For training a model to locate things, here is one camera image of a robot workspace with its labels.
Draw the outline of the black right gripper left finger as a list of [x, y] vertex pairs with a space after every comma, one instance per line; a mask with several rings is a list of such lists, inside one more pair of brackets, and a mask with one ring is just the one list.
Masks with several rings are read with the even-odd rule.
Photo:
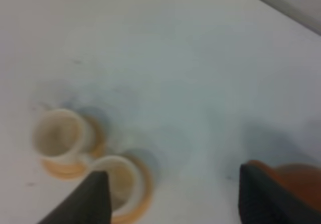
[[39, 223], [111, 223], [108, 174], [91, 172], [82, 183]]

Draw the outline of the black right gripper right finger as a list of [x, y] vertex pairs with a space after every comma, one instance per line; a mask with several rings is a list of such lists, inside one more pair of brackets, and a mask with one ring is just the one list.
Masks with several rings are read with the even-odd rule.
[[242, 223], [308, 223], [307, 209], [257, 167], [240, 167], [238, 210]]

